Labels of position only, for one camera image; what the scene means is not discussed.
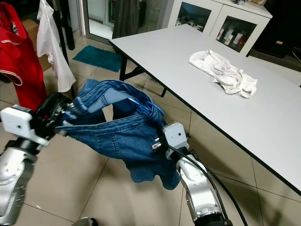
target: white towel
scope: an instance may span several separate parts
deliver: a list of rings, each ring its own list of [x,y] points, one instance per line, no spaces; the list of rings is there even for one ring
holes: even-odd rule
[[[257,79],[251,78],[242,69],[234,67],[212,50],[192,54],[189,63],[214,77],[227,94],[238,94],[250,98],[256,91]]]

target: dark curtain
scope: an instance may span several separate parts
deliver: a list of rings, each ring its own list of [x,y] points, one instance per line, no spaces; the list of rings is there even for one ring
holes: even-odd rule
[[[138,33],[139,0],[117,0],[113,39]]]

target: red shirt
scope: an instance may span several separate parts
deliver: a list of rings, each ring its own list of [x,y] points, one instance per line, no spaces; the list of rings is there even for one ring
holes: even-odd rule
[[[0,73],[14,83],[20,106],[35,111],[46,99],[43,70],[32,41],[15,9],[4,2],[0,3]]]

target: denim jeans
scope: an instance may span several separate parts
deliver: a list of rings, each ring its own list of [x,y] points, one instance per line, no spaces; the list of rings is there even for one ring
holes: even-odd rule
[[[164,121],[152,107],[150,113],[137,111],[150,97],[121,81],[88,79],[79,95],[67,107],[62,126],[66,135],[111,158],[122,159],[134,182],[152,181],[159,175],[164,188],[174,189],[180,179],[166,148],[152,150]],[[113,105],[113,121],[106,122],[102,109]]]

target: black cable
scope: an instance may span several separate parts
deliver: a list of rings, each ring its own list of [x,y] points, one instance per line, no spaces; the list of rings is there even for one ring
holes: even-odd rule
[[[207,172],[202,168],[200,167],[196,162],[194,162],[191,158],[189,158],[187,155],[183,154],[182,152],[180,152],[179,150],[175,149],[174,147],[172,147],[171,145],[167,144],[167,146],[172,149],[173,151],[177,152],[179,155],[181,155],[182,157],[184,157],[185,159],[189,160],[192,164],[194,164],[200,171],[202,171],[202,173],[205,175],[205,177],[209,180],[209,182],[211,183],[213,189],[215,190],[215,193],[216,193],[216,196],[217,196],[217,199],[220,203],[220,206],[221,206],[221,210],[224,214],[224,217],[225,217],[225,220],[229,220],[228,218],[228,215],[226,213],[226,210],[225,210],[225,207],[224,207],[224,204],[222,203],[222,198],[213,182],[213,180],[210,178],[210,176],[207,174]]]
[[[227,195],[230,197],[230,199],[232,200],[235,208],[237,209],[237,212],[241,218],[241,220],[243,221],[244,225],[247,226],[247,222],[246,219],[238,205],[238,203],[236,202],[236,200],[234,199],[234,197],[232,196],[232,194],[230,193],[230,191],[226,188],[226,186],[222,183],[222,181],[216,176],[215,173],[212,172],[211,169],[209,169],[201,160],[197,160],[199,161],[201,164],[203,164],[203,166],[206,168],[207,171],[209,171],[209,173],[216,179],[216,181],[222,186],[222,188],[225,190],[225,192],[227,193]]]

